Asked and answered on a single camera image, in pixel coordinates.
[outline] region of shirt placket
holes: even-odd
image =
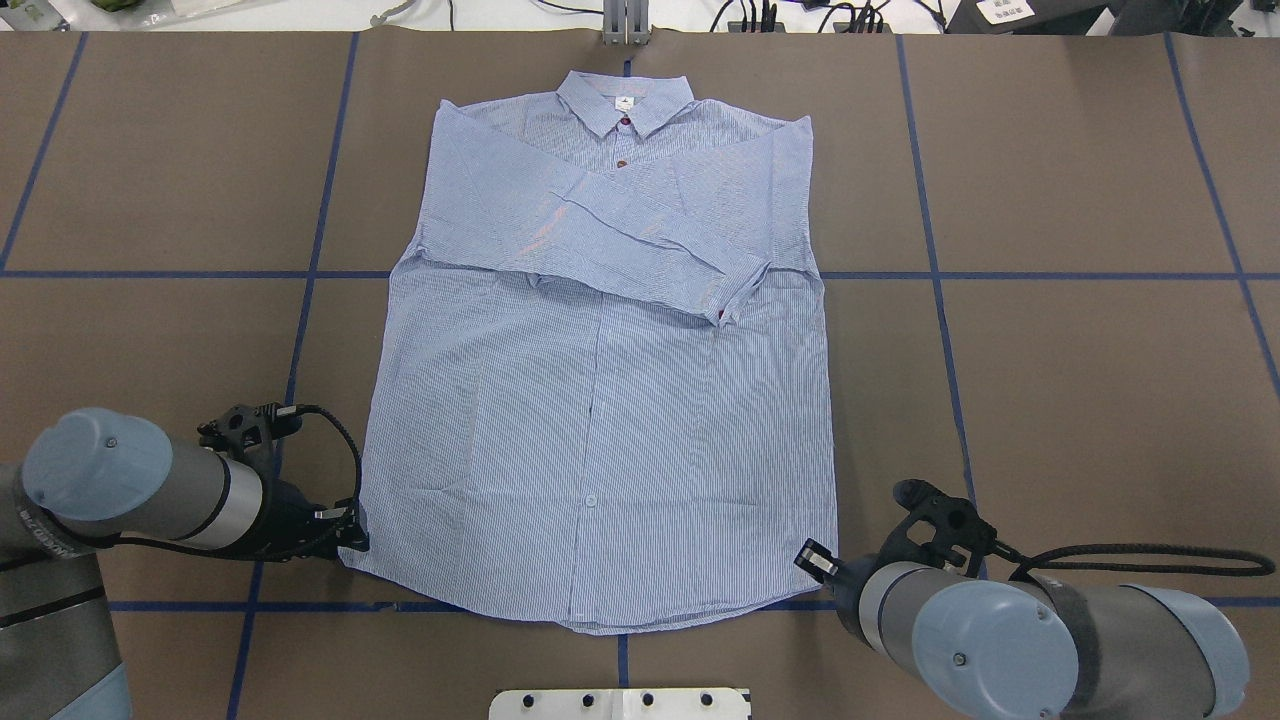
[[[632,152],[639,141],[631,118],[622,115],[614,131],[611,133],[612,154],[611,161],[614,169],[622,169],[631,164]],[[573,623],[596,621],[595,600],[599,597],[599,588],[593,587],[593,578],[604,562],[598,542],[600,533],[596,524],[600,521],[600,503],[609,502],[609,488],[600,486],[602,461],[600,456],[602,425],[608,421],[608,406],[604,398],[608,396],[609,383],[609,338],[614,332],[611,313],[613,299],[608,293],[600,293],[600,322],[596,325],[595,337],[595,378],[591,388],[591,401],[588,407],[589,421],[586,445],[584,450],[582,477],[579,482],[579,521],[577,537],[573,547],[573,582],[570,594],[570,620]]]

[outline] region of shirt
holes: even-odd
[[[342,559],[611,634],[815,589],[836,547],[813,138],[685,78],[442,102]]]

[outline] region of green object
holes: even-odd
[[[142,4],[142,0],[93,0],[93,4],[108,13],[115,13],[136,8]]]

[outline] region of shirt collar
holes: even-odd
[[[623,114],[631,118],[640,137],[649,137],[694,101],[694,92],[684,77],[612,77],[577,70],[568,73],[556,95],[599,137],[608,135]],[[627,113],[614,109],[612,97],[607,96],[616,95],[634,96],[635,106]]]

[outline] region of shirt sleeve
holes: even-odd
[[[467,118],[436,114],[415,250],[733,320],[767,263],[687,214]]]

